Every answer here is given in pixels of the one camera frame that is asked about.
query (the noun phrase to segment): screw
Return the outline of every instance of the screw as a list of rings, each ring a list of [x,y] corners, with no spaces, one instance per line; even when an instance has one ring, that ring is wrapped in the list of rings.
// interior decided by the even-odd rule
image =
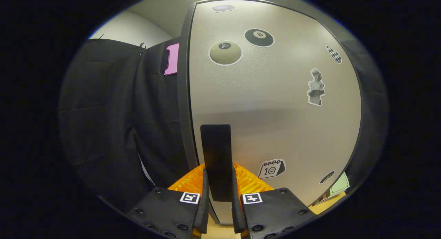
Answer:
[[[180,225],[178,225],[178,229],[186,231],[186,230],[188,230],[188,226],[180,224]]]
[[[153,225],[150,225],[150,226],[149,226],[149,228],[151,228],[152,230],[156,230],[156,231],[159,231],[159,230],[158,230],[158,228],[156,228],[156,227],[155,227],[155,226],[153,226]]]
[[[273,237],[273,236],[277,236],[277,234],[272,233],[272,234],[267,235],[265,238],[270,238],[270,237]]]
[[[255,225],[252,227],[253,231],[261,231],[263,230],[263,225]]]
[[[174,234],[172,234],[172,233],[165,232],[164,234],[176,238],[176,236]]]
[[[288,227],[288,228],[283,229],[282,232],[287,232],[288,230],[291,230],[291,229],[293,229],[293,227]]]

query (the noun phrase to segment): pink object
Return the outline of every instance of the pink object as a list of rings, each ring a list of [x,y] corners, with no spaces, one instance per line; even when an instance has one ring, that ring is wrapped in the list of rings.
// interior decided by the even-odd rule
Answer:
[[[178,72],[178,49],[179,49],[179,43],[167,47],[168,66],[164,72],[165,75],[171,75]]]

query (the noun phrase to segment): black oval sticker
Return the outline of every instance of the black oval sticker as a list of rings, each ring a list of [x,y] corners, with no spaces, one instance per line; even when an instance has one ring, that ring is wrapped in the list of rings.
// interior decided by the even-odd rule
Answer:
[[[332,171],[330,173],[328,173],[321,181],[320,184],[323,184],[323,182],[325,182],[328,178],[330,178],[331,176],[333,176],[335,173],[335,171]]]

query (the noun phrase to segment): ceiling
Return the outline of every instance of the ceiling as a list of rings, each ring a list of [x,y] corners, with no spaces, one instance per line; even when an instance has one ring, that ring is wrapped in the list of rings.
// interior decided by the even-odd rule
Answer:
[[[182,25],[189,5],[200,0],[142,0],[128,8],[163,29],[172,37],[181,35]],[[339,41],[353,39],[354,36],[326,13],[315,8],[306,0],[267,0],[300,11],[324,24]]]

